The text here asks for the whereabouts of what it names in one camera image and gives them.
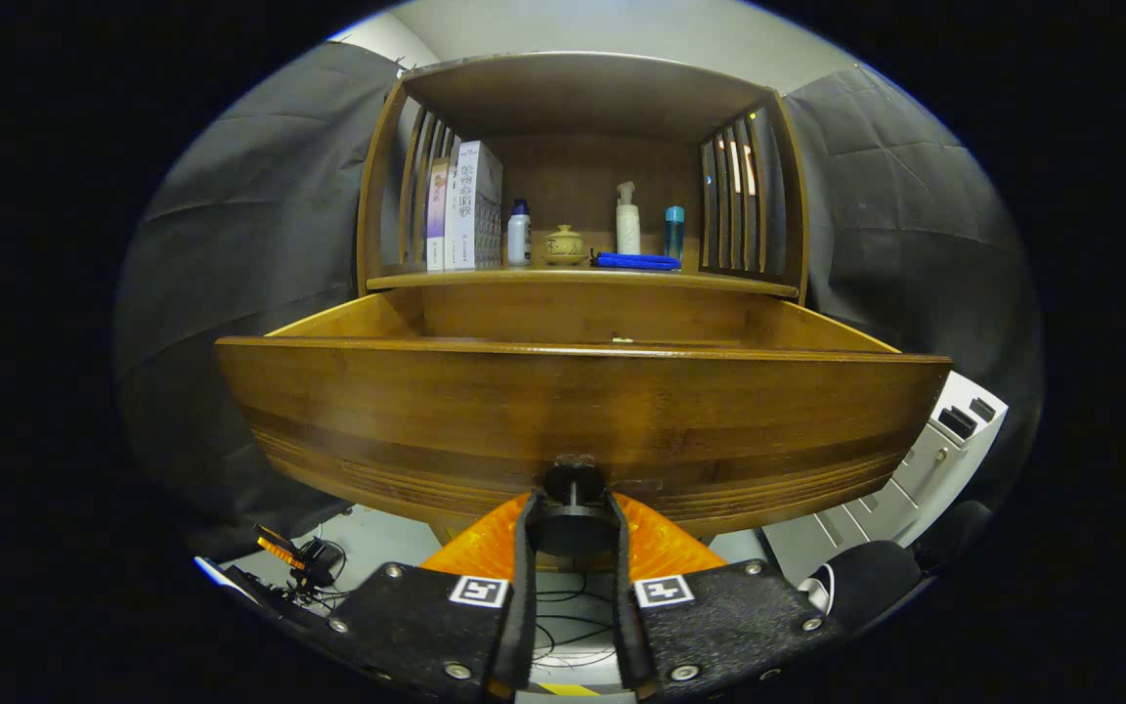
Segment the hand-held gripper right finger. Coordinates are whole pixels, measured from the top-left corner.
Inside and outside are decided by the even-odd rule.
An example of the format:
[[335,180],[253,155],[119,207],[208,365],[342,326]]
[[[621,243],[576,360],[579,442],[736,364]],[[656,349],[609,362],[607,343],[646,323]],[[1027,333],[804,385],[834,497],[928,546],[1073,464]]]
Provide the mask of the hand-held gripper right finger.
[[655,509],[609,492],[613,639],[640,701],[732,699],[844,644],[847,629],[762,558],[729,564]]

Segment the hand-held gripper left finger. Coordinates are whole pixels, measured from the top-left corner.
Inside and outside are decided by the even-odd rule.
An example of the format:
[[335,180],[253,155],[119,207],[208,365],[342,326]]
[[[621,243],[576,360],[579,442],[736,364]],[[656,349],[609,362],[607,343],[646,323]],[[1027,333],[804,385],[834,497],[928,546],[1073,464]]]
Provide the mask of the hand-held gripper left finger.
[[414,701],[510,701],[528,684],[537,492],[488,513],[435,555],[443,569],[385,562],[332,611],[327,654]]

